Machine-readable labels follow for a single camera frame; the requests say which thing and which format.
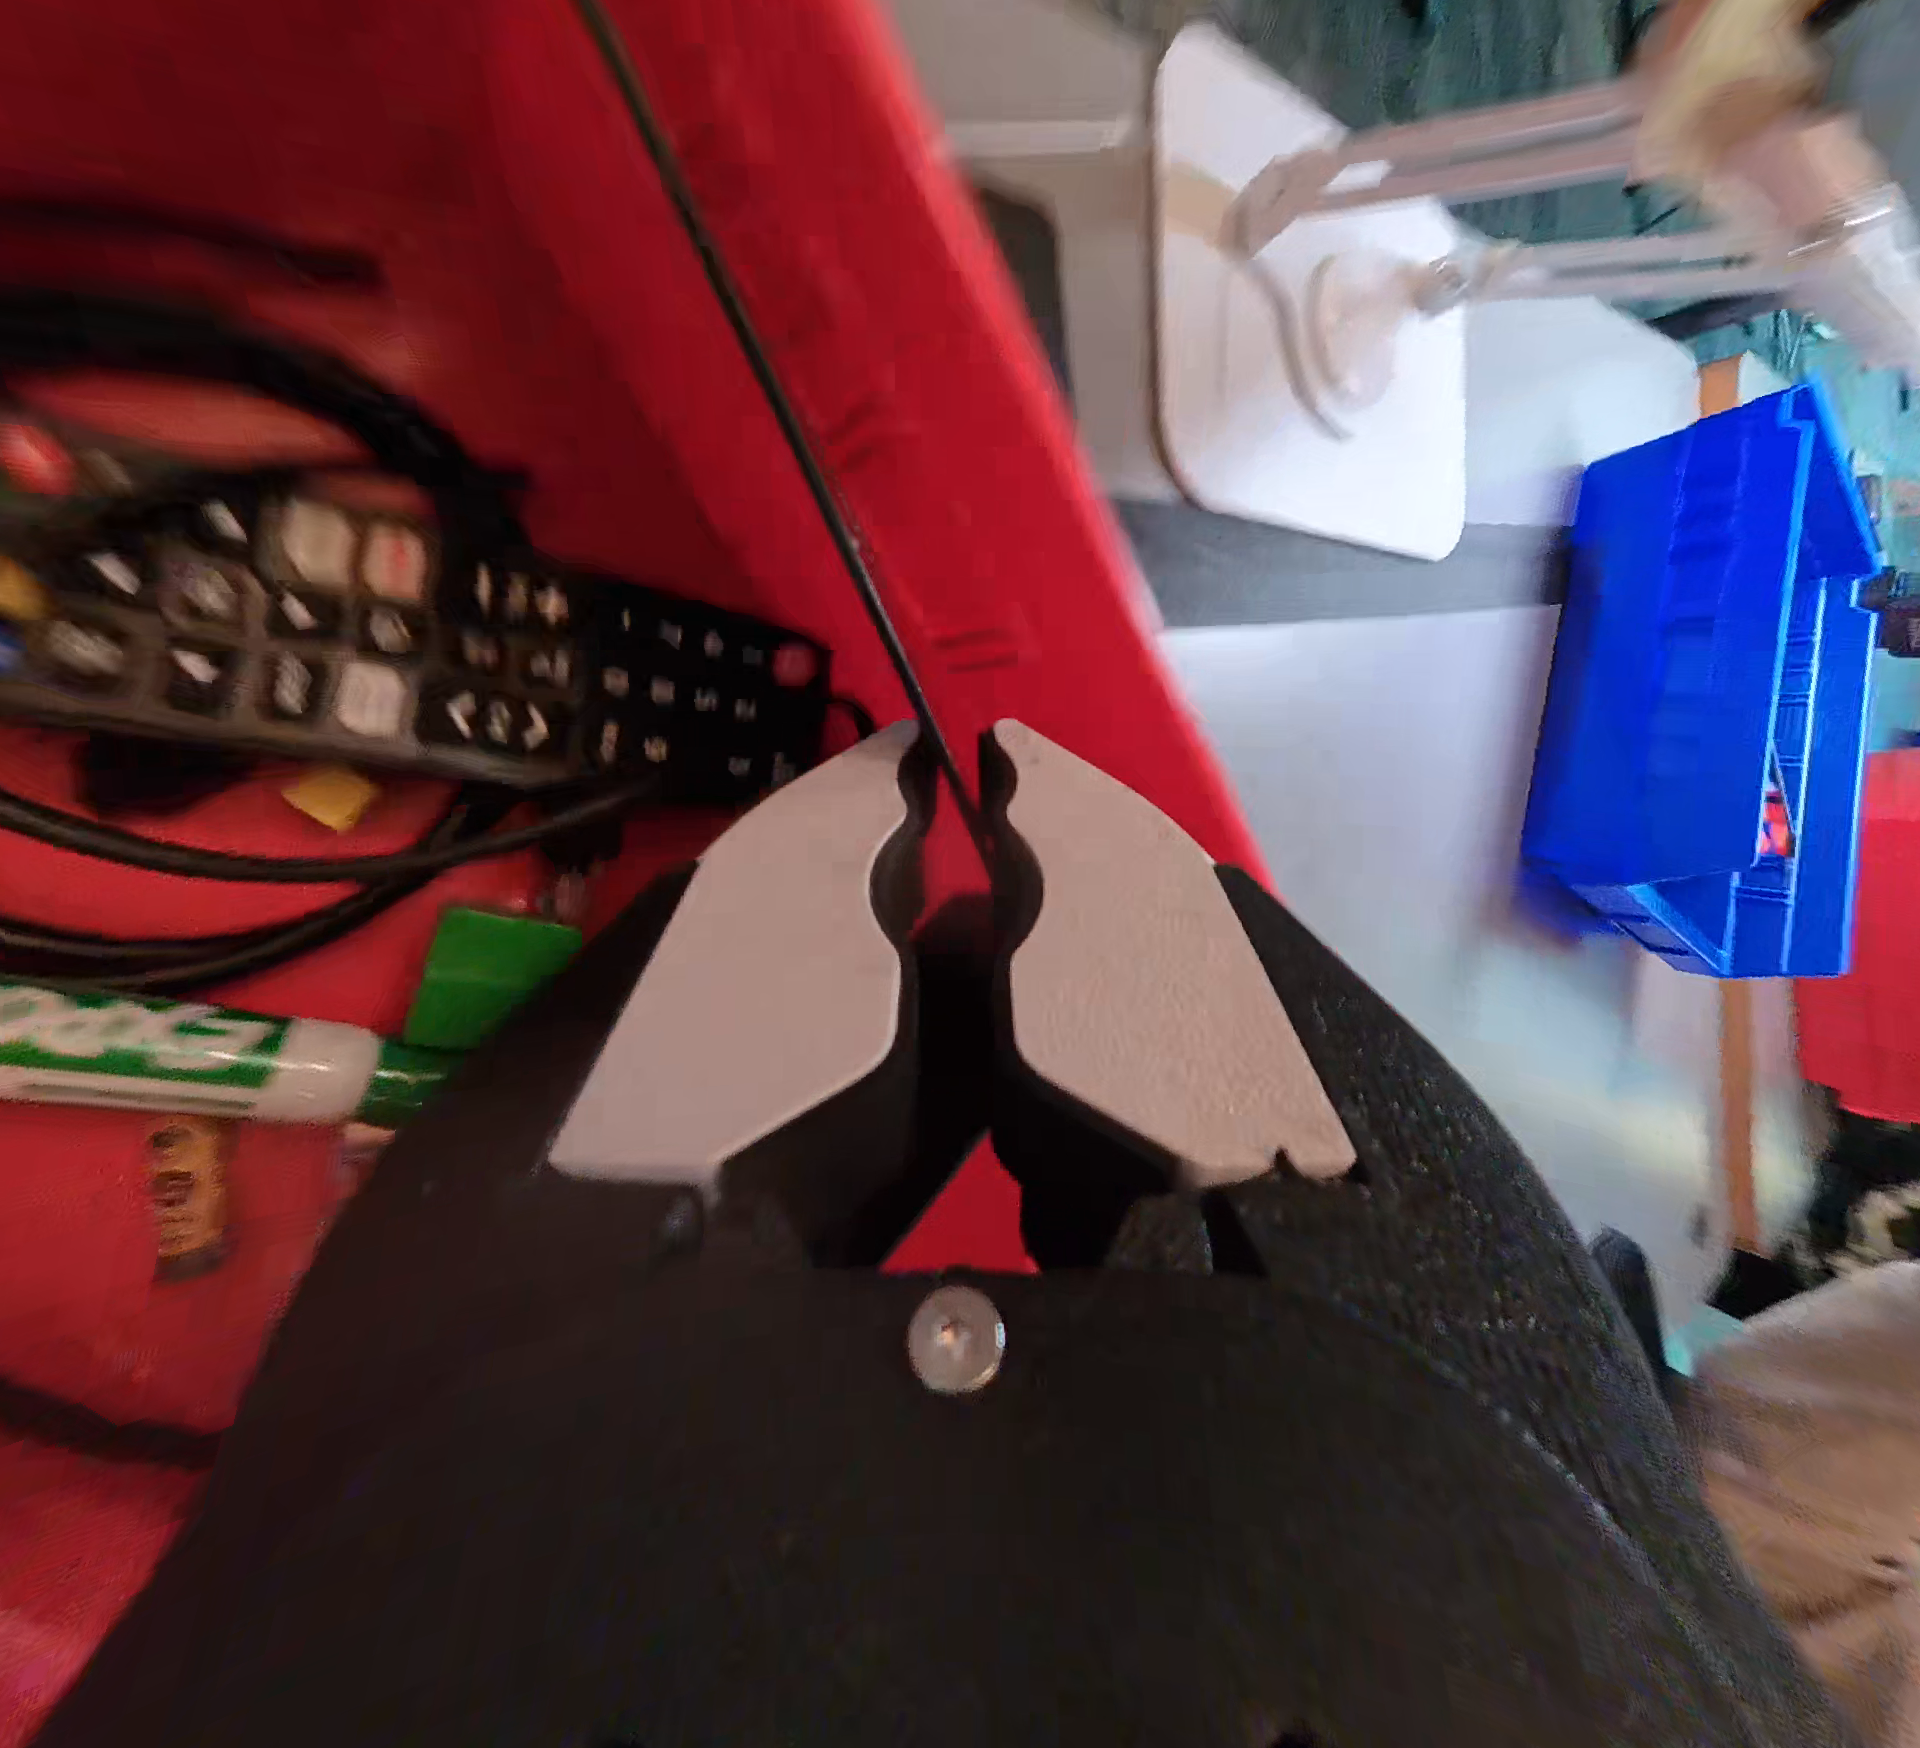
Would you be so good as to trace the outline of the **black zip tie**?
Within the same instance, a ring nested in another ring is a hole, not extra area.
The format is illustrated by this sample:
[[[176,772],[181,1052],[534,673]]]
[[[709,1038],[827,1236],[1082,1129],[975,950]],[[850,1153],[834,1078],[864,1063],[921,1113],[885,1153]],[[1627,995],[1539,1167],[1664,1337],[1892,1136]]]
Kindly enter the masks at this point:
[[[622,26],[612,21],[612,11],[606,9],[605,0],[568,0],[568,6],[573,11],[576,26],[590,40],[590,47],[612,86],[612,94],[622,104],[627,124],[639,138],[639,148],[653,161],[653,171],[661,182],[661,194],[667,196],[692,252],[698,256],[709,294],[715,294],[715,304],[732,330],[732,340],[738,343],[738,353],[749,375],[755,377],[755,387],[770,419],[778,423],[780,439],[795,466],[799,469],[799,477],[820,513],[820,521],[824,526],[834,543],[834,553],[843,562],[843,571],[847,574],[853,594],[860,597],[860,605],[881,643],[881,653],[894,676],[898,679],[904,702],[917,716],[919,731],[925,736],[932,751],[935,774],[952,799],[952,808],[958,815],[958,824],[965,826],[973,853],[979,856],[980,870],[993,873],[997,866],[995,839],[980,815],[975,790],[960,768],[960,760],[952,748],[952,740],[946,738],[946,730],[925,687],[925,679],[919,676],[919,667],[904,643],[904,635],[888,608],[885,591],[867,558],[864,543],[847,507],[843,506],[827,462],[812,428],[806,425],[799,406],[786,389],[778,358],[755,323],[749,301],[741,289],[741,280],[732,272],[732,263],[724,252],[715,228],[707,222],[707,209],[698,201],[698,191],[692,187],[681,154],[671,144],[670,131],[664,127],[653,104],[649,87],[643,86],[643,77],[627,46],[627,38]]]

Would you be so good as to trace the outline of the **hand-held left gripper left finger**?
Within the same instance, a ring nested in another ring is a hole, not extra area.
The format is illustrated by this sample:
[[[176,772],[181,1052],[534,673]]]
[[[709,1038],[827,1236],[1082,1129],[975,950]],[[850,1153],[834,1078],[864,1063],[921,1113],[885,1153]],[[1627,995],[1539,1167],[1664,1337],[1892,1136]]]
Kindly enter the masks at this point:
[[[925,754],[890,723],[698,860],[548,1150],[874,1261],[919,1146]]]

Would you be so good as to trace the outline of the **black remote control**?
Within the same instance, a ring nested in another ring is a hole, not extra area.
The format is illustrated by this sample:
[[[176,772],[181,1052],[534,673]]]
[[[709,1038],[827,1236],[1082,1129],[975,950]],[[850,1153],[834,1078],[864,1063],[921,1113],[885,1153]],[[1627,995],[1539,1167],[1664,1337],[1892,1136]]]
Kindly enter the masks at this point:
[[[215,470],[3,547],[3,716],[534,794],[649,780],[746,805],[824,754],[823,643],[529,544]]]

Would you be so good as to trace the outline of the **small brown item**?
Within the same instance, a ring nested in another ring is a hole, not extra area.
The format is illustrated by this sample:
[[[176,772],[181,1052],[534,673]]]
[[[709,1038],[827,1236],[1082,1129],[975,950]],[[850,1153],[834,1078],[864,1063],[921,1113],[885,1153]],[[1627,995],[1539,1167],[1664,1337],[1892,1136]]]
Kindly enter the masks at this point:
[[[227,1258],[227,1127],[179,1114],[144,1137],[156,1283],[195,1279]]]

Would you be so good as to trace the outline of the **green plastic block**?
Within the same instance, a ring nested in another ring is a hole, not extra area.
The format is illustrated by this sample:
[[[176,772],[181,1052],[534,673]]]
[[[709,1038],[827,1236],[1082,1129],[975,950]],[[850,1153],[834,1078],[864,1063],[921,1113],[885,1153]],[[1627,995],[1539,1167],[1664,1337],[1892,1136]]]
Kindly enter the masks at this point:
[[[541,992],[582,944],[583,930],[558,920],[444,907],[400,1038],[437,1052],[476,1051]]]

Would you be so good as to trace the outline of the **white board stand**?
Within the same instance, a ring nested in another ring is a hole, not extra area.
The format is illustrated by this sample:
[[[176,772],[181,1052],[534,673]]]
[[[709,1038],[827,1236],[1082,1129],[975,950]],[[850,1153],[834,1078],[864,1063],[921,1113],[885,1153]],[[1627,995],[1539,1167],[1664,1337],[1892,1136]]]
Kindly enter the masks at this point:
[[[1153,416],[1210,513],[1437,562],[1465,530],[1470,334],[1556,301],[1787,294],[1916,365],[1916,201],[1850,110],[1736,127],[1650,174],[1621,77],[1342,127],[1214,22],[1149,94]]]

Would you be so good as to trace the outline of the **small yellow piece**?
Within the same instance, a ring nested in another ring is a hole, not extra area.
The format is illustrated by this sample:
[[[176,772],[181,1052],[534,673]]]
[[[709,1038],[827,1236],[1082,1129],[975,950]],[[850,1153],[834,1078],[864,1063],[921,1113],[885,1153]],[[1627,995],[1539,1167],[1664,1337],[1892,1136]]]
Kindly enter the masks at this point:
[[[382,785],[352,767],[312,767],[281,785],[281,799],[328,835],[352,835],[382,798]]]

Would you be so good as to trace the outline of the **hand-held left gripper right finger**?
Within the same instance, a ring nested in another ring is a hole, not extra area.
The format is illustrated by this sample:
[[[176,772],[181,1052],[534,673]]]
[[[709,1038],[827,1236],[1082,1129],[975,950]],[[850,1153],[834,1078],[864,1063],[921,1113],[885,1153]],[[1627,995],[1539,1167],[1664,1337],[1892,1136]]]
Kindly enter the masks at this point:
[[[1112,1246],[1136,1207],[1292,1175],[1356,1144],[1226,870],[1173,816],[1003,719],[979,738],[989,839],[993,1150],[1027,1246]]]

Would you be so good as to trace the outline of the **red plastic parts bin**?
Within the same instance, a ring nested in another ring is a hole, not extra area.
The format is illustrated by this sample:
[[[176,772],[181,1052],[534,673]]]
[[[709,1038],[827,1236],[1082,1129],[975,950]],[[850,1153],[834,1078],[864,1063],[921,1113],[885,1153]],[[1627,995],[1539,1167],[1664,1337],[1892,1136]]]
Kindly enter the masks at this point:
[[[888,0],[605,0],[955,751],[1037,727],[1265,876],[1014,269]],[[568,0],[3,0],[3,277],[346,355],[568,562],[773,616],[904,694]],[[223,1129],[156,1278],[152,1114],[3,1103],[3,1743],[199,1507],[356,1129]]]

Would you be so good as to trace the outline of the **blue plastic parts bin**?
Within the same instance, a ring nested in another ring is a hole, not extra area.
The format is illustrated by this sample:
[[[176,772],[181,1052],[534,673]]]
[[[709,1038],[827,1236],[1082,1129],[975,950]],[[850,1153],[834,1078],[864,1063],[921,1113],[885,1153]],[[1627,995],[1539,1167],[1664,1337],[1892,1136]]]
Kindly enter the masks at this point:
[[[1851,968],[1886,567],[1817,384],[1591,462],[1570,513],[1519,856],[1711,980]],[[1767,768],[1797,852],[1759,860]]]

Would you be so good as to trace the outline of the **green marker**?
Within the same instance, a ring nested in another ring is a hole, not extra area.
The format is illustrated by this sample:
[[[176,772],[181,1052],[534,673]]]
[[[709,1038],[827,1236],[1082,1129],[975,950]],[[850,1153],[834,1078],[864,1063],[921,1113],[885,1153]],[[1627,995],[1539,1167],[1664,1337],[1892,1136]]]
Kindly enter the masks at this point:
[[[328,1018],[3,981],[10,1103],[396,1129],[458,1063]]]

